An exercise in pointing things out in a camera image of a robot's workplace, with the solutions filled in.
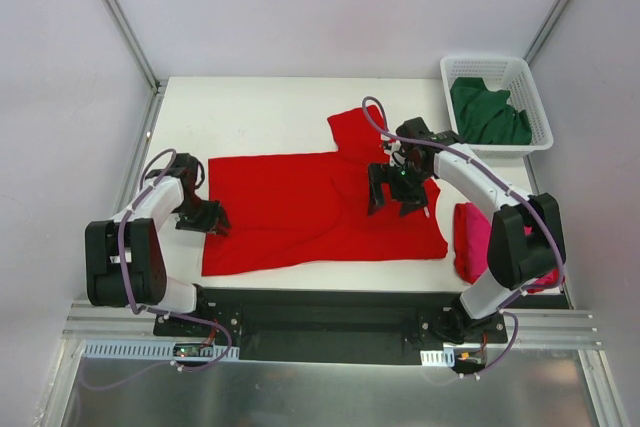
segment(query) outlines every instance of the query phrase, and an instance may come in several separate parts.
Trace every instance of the black bracket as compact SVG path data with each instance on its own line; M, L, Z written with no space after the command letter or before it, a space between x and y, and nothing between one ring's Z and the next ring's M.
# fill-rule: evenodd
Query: black bracket
M227 236L231 223L219 200L200 200L200 207L195 214L179 215L176 229Z
M233 346L240 345L242 335L242 310L239 305L216 306L209 304L204 295L204 289L197 288L196 310L189 315L204 320L212 320L229 331ZM153 335L158 337L198 337L206 339L211 334L211 327L189 320L183 320L169 316L168 319L159 315L156 317L153 326ZM224 334L216 333L215 343L227 345L227 338Z
M400 217L416 210L423 209L428 204L427 193L423 181L408 183L403 177L405 171L388 164L369 164L369 210L368 215L375 214L384 204L383 184L388 184L391 199L401 202Z

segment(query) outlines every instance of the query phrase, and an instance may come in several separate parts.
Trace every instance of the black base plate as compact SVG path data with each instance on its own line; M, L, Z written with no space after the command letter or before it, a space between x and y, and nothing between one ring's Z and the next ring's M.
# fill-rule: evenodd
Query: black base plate
M257 289L204 289L204 295L216 302L215 320L230 331L241 359L383 365L419 365L421 350L441 350L429 325L457 297ZM535 297L514 307L567 308L563 296ZM486 331L490 343L505 344L506 329L498 324L504 326L501 316L465 340L479 344ZM154 328L157 336L204 340L209 333L206 326L173 319L156 321ZM226 345L225 336L218 333L215 342Z

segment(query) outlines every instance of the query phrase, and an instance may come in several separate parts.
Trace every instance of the red shirt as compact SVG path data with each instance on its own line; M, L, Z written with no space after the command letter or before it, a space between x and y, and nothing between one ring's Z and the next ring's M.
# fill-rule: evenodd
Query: red shirt
M377 109L369 112L381 123ZM380 135L361 109L328 120L337 152L209 160L209 198L221 201L232 227L228 237L206 237L202 275L446 256L435 182L425 182L429 217L420 210L401 218L400 204L391 201L369 217L367 165L389 161Z

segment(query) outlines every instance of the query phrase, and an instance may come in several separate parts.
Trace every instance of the pink cloth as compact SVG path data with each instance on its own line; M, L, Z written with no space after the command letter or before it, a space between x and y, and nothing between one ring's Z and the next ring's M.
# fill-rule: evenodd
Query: pink cloth
M489 237L491 236L491 224L482 214L480 209L470 202L466 208L466 230L467 230L467 270L468 282L474 283L489 267L487 264L487 252L489 250ZM552 284L558 278L557 270L549 272L539 280L540 284Z

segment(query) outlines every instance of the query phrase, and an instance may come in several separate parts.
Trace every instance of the green cloth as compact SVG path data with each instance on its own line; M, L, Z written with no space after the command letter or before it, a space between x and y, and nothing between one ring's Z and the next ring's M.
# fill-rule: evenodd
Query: green cloth
M510 95L488 90L481 78L458 77L451 86L458 133L470 144L531 144L527 113L507 104Z

